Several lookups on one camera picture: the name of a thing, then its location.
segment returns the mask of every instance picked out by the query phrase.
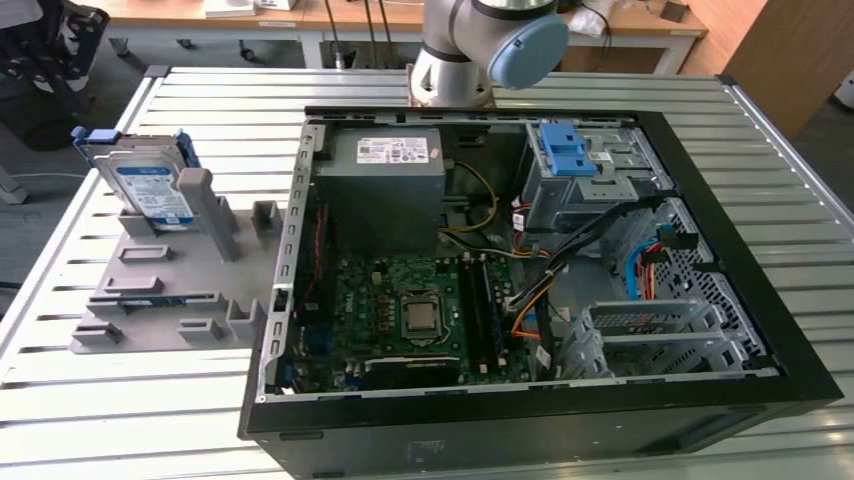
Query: blue hard drive label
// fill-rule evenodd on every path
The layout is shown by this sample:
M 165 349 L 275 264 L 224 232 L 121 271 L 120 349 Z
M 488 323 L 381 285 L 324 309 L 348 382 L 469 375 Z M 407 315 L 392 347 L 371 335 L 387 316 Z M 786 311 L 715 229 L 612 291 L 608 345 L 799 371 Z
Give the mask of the blue hard drive label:
M 175 186 L 175 175 L 165 167 L 119 167 L 116 177 L 143 215 L 155 223 L 181 225 L 192 222 L 192 210 Z

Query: green motherboard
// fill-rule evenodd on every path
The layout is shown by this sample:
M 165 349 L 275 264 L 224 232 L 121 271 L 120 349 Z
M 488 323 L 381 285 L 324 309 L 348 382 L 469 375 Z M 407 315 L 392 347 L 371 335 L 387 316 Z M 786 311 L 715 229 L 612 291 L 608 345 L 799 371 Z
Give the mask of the green motherboard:
M 499 344 L 488 346 L 502 351 L 498 368 L 471 368 L 469 341 L 465 332 L 459 262 L 461 258 L 388 257 L 381 259 L 341 259 L 336 269 L 335 321 L 331 326 L 328 359 L 352 368 L 363 359 L 381 357 L 452 357 L 460 361 L 459 384 L 486 384 L 526 381 L 527 356 L 520 349 Z M 510 295 L 510 265 L 504 258 L 484 259 L 488 287 L 494 292 L 496 312 L 500 299 Z M 315 364 L 313 378 L 340 377 Z M 339 381 L 323 382 L 328 390 L 352 390 Z

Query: motherboard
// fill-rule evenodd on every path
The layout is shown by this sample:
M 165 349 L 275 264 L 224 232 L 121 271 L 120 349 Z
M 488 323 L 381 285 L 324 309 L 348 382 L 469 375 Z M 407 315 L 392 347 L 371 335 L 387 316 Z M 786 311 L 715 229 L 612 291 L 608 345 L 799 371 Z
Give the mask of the motherboard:
M 503 257 L 344 258 L 335 281 L 333 322 L 305 332 L 325 389 L 528 380 L 523 345 L 502 334 Z

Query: wooden table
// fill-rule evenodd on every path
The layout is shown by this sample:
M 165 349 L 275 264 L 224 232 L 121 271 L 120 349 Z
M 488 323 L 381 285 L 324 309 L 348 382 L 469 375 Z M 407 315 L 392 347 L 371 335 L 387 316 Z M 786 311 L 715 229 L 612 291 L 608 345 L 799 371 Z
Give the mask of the wooden table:
M 360 0 L 329 1 L 340 40 L 369 40 L 364 3 Z M 416 0 L 395 2 L 412 2 L 412 5 L 385 3 L 392 40 L 420 42 L 420 3 Z M 111 38 L 299 40 L 307 68 L 323 68 L 321 42 L 333 39 L 323 0 L 301 0 L 289 12 L 259 10 L 253 17 L 216 19 L 204 18 L 201 0 L 81 0 L 80 3 L 101 8 L 112 16 Z M 656 12 L 663 0 L 652 0 L 651 3 Z M 376 38 L 381 40 L 384 29 L 376 0 L 371 0 L 371 12 Z M 618 6 L 608 22 L 614 47 L 664 49 L 654 72 L 662 75 L 678 73 L 694 41 L 707 31 L 691 13 L 680 23 L 670 22 L 647 12 L 640 2 L 631 2 L 627 8 Z M 586 35 L 570 37 L 570 45 L 596 47 L 602 42 L 602 38 Z

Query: sticker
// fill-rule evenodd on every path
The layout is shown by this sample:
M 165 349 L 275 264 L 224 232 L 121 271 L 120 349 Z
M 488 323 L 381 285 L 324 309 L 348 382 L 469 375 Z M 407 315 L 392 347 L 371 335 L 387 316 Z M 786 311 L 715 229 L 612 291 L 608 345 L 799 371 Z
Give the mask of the sticker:
M 514 230 L 524 232 L 524 215 L 522 215 L 520 213 L 512 214 L 512 228 Z
M 429 163 L 425 138 L 363 138 L 356 163 Z
M 153 305 L 151 300 L 120 300 L 120 302 L 125 307 L 151 307 Z
M 612 162 L 614 159 L 611 158 L 611 153 L 610 152 L 588 152 L 587 156 L 590 157 L 590 160 L 595 161 L 595 162 Z
M 671 30 L 670 35 L 676 37 L 699 37 L 703 34 L 699 30 Z
M 536 347 L 536 360 L 539 360 L 543 367 L 551 367 L 551 355 L 548 355 L 548 352 L 542 345 Z
M 296 24 L 293 22 L 257 22 L 257 26 L 272 28 L 295 28 Z
M 175 177 L 168 168 L 119 167 L 116 173 L 123 190 L 152 222 L 165 225 L 192 222 L 192 211 L 173 188 Z

